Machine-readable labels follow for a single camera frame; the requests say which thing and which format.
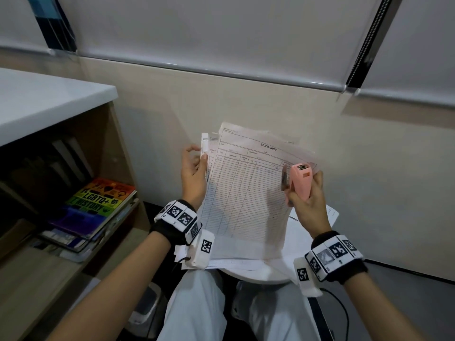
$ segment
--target white blind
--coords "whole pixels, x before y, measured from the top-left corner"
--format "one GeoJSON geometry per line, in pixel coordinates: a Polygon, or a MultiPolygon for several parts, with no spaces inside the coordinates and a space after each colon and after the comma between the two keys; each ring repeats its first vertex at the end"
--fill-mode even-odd
{"type": "Polygon", "coordinates": [[[59,0],[84,56],[341,90],[380,0],[59,0]]]}
{"type": "Polygon", "coordinates": [[[455,105],[455,0],[403,0],[360,94],[455,105]]]}
{"type": "Polygon", "coordinates": [[[0,47],[48,52],[28,0],[0,0],[0,47]]]}

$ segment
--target wrist-mounted tracker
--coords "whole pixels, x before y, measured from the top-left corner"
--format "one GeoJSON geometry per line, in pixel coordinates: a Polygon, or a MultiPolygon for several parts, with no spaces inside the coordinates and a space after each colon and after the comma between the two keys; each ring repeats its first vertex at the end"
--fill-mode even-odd
{"type": "Polygon", "coordinates": [[[154,230],[173,245],[189,246],[202,228],[196,211],[185,200],[169,202],[153,220],[154,230]]]}
{"type": "Polygon", "coordinates": [[[336,231],[317,236],[311,247],[305,259],[319,281],[344,284],[350,277],[368,271],[361,252],[336,231]]]}

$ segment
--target baseboard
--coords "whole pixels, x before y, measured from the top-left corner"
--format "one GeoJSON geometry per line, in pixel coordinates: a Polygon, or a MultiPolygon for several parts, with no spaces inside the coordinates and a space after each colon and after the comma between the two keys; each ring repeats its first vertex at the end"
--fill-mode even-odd
{"type": "Polygon", "coordinates": [[[412,274],[412,275],[422,276],[422,277],[427,278],[427,279],[432,279],[432,280],[436,280],[436,281],[445,282],[447,284],[455,285],[455,281],[452,281],[452,280],[449,280],[449,279],[440,278],[438,276],[433,276],[433,275],[428,275],[428,274],[424,274],[424,273],[419,273],[418,271],[404,269],[404,268],[401,268],[401,267],[397,267],[395,265],[388,265],[386,263],[382,263],[382,262],[374,261],[374,260],[365,260],[365,262],[366,263],[371,263],[373,265],[380,265],[381,267],[385,267],[385,268],[389,268],[389,269],[399,270],[399,271],[402,271],[402,272],[405,272],[405,273],[408,273],[408,274],[412,274]]]}

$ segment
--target cable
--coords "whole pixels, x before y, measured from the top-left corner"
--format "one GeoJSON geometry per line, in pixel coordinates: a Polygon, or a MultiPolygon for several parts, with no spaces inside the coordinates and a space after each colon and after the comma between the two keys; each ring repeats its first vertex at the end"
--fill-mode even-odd
{"type": "Polygon", "coordinates": [[[320,288],[321,291],[323,292],[327,292],[329,293],[330,295],[332,295],[333,298],[335,298],[338,303],[340,303],[341,307],[343,308],[344,310],[344,313],[346,314],[346,338],[345,338],[345,341],[348,341],[348,335],[349,335],[349,315],[348,315],[348,311],[346,310],[346,308],[344,307],[343,303],[341,302],[340,299],[338,299],[338,297],[333,294],[332,292],[330,292],[329,290],[326,290],[325,288],[320,288]]]}
{"type": "Polygon", "coordinates": [[[184,257],[184,258],[178,260],[178,262],[177,262],[177,263],[174,265],[174,267],[172,268],[171,273],[174,271],[174,269],[177,268],[177,266],[179,265],[179,263],[181,263],[183,260],[190,260],[190,259],[191,259],[190,257],[184,257]]]}

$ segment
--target leg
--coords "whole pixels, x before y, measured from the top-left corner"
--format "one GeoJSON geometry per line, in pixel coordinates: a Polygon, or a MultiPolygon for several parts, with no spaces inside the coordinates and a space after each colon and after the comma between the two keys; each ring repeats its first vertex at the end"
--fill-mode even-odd
{"type": "Polygon", "coordinates": [[[188,270],[169,299],[158,341],[221,341],[226,319],[220,286],[216,271],[188,270]]]}
{"type": "Polygon", "coordinates": [[[259,341],[320,340],[305,304],[308,299],[292,283],[262,291],[251,304],[249,325],[259,341]]]}

